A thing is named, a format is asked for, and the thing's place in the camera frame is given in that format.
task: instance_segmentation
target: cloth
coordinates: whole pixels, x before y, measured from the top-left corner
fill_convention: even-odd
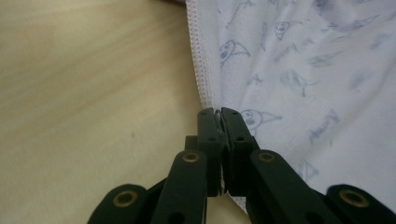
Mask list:
[[[394,0],[188,0],[187,8],[204,107],[240,111],[260,147],[311,188],[353,185],[396,211]]]

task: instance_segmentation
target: wooden table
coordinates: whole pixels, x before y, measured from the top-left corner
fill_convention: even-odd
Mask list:
[[[182,5],[3,0],[0,223],[86,223],[167,176],[201,110]],[[249,223],[230,198],[207,223]]]

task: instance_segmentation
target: light wood surface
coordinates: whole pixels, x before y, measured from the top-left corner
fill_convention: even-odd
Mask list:
[[[201,110],[182,5],[2,0],[0,223],[86,223],[167,176]],[[249,223],[230,198],[207,223]]]

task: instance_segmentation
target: white fabric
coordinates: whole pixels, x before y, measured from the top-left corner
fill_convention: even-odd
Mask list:
[[[396,1],[187,6],[191,36],[191,16],[195,32],[212,31],[191,43],[218,57],[197,72],[198,86],[212,88],[204,107],[240,111],[261,148],[280,153],[311,188],[350,184],[396,211]]]

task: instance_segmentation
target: black plastic part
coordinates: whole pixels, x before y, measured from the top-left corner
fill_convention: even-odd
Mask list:
[[[93,211],[88,224],[144,223],[147,191],[137,185],[122,185],[111,190]]]
[[[207,157],[207,196],[221,195],[221,155],[223,136],[213,108],[202,110],[198,119],[198,149]]]
[[[205,223],[206,155],[185,150],[176,155],[150,223]]]
[[[258,150],[241,114],[229,108],[221,109],[221,125],[228,139],[228,150],[224,153],[225,189],[232,196],[247,196],[249,155]]]
[[[276,223],[341,223],[277,153],[254,151],[251,177]]]
[[[260,193],[255,188],[250,189],[248,193],[246,208],[250,222],[252,224],[275,224],[271,211],[259,195]]]
[[[327,191],[329,206],[345,223],[396,223],[396,215],[362,189],[349,185],[332,186]]]

